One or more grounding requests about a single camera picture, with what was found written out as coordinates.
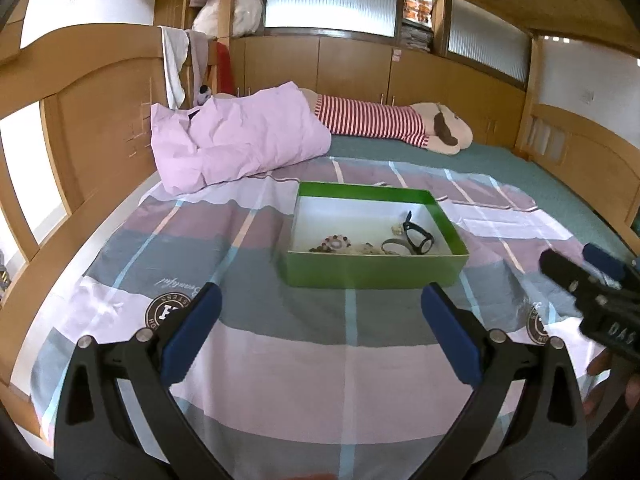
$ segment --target pink clothing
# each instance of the pink clothing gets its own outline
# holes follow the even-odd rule
[[[156,166],[172,194],[296,164],[331,146],[331,133],[292,82],[248,97],[212,97],[191,110],[154,104],[151,130]]]

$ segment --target white bag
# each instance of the white bag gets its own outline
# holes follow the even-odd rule
[[[218,8],[220,0],[207,0],[193,20],[193,30],[204,32],[210,38],[218,37]],[[260,26],[262,0],[236,0],[232,36],[238,38],[253,34]]]

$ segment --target box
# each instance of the box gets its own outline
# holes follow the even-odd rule
[[[434,239],[424,255],[315,253],[324,238],[347,236],[380,247],[398,237],[391,227],[412,222]],[[280,241],[280,270],[291,286],[422,288],[452,285],[469,257],[464,242],[431,193],[421,189],[301,182],[293,224]]]

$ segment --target wooden headboard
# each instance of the wooden headboard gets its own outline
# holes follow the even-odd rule
[[[631,224],[640,207],[640,150],[604,126],[562,108],[536,104],[526,149],[533,160],[602,216],[635,254]]]
[[[208,65],[215,63],[212,44]],[[26,261],[0,309],[0,400],[17,424],[39,434],[30,400],[11,386],[12,370],[35,314],[66,265],[156,170],[150,106],[166,105],[161,31],[117,23],[55,30],[2,65],[0,89],[0,119],[40,102],[49,161],[66,209],[62,222],[37,243],[0,143],[0,207]]]

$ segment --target red and white striped fabric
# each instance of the red and white striped fabric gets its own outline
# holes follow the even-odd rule
[[[404,140],[424,148],[424,123],[409,106],[387,106],[327,95],[318,96],[315,114],[332,134]]]

